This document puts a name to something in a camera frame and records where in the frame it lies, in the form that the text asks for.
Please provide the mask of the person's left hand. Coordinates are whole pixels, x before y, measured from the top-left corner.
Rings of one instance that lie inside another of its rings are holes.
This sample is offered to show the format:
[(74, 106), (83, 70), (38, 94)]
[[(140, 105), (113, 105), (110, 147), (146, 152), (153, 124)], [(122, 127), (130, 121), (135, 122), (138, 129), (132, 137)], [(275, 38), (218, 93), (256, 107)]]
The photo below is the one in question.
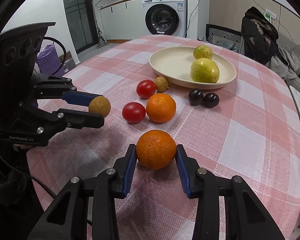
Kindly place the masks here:
[(16, 147), (17, 149), (23, 149), (23, 150), (26, 150), (26, 149), (31, 148), (31, 145), (14, 144), (14, 147)]

